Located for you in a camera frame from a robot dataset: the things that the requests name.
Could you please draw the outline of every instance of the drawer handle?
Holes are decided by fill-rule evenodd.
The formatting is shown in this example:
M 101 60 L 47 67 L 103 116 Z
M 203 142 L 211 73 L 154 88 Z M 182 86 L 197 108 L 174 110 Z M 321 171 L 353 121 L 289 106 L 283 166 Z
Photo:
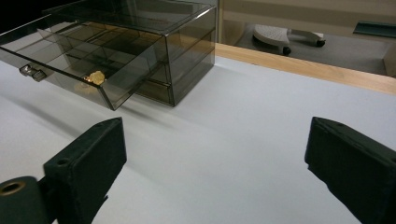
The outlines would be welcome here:
M 20 68 L 20 73 L 26 77 L 32 77 L 37 82 L 47 77 L 42 70 L 35 69 L 30 64 L 26 64 L 24 67 Z

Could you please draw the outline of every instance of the open drawer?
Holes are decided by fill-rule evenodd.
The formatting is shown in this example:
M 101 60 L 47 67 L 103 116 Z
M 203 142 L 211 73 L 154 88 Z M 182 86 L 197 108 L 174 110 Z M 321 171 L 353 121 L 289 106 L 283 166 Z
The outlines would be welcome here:
M 216 10 L 87 0 L 0 35 L 0 60 L 116 110 L 135 92 L 176 105 L 214 64 Z

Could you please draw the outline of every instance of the white table surface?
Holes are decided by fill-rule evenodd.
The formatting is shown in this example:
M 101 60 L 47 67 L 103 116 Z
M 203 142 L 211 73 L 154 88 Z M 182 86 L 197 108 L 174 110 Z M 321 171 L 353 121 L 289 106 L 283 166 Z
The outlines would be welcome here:
M 0 182 L 122 117 L 128 161 L 93 223 L 359 223 L 307 170 L 312 117 L 396 148 L 396 97 L 225 58 L 176 107 L 111 111 L 0 63 Z

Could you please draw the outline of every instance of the small gold coin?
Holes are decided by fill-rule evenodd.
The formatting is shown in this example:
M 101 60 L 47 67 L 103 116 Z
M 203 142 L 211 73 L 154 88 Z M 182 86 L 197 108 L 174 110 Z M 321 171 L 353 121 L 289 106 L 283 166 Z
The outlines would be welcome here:
M 103 74 L 101 71 L 96 71 L 90 74 L 90 80 L 94 84 L 100 85 L 105 81 L 105 74 Z
M 84 77 L 84 80 L 89 81 L 89 82 L 92 82 L 92 80 L 91 80 L 90 77 Z

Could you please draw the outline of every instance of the smoked acrylic box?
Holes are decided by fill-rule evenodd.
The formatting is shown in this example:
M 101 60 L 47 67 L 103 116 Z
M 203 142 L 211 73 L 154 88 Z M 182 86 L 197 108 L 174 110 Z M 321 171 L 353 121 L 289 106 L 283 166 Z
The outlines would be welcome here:
M 216 8 L 85 0 L 0 35 L 0 60 L 116 110 L 132 94 L 177 105 L 215 61 Z

